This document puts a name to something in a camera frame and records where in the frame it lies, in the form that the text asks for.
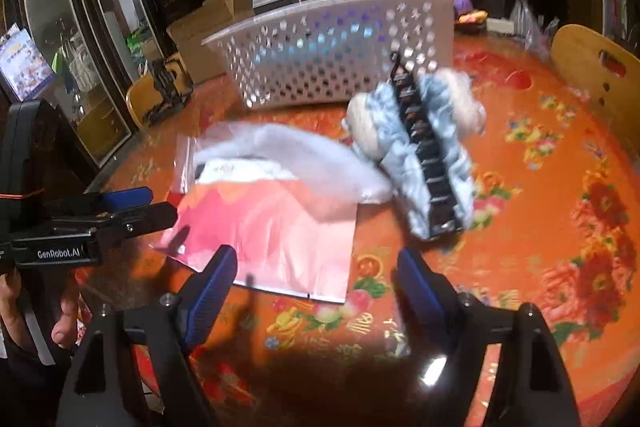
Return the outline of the person's left hand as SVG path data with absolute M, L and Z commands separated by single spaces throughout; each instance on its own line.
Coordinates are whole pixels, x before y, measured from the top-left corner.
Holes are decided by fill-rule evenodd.
M 36 355 L 34 336 L 18 304 L 21 290 L 22 280 L 17 269 L 1 275 L 1 324 L 17 347 L 29 355 Z M 51 324 L 40 329 L 49 333 L 50 339 L 62 349 L 70 349 L 77 340 L 78 299 L 79 287 L 73 273 L 65 273 L 53 293 L 43 298 Z

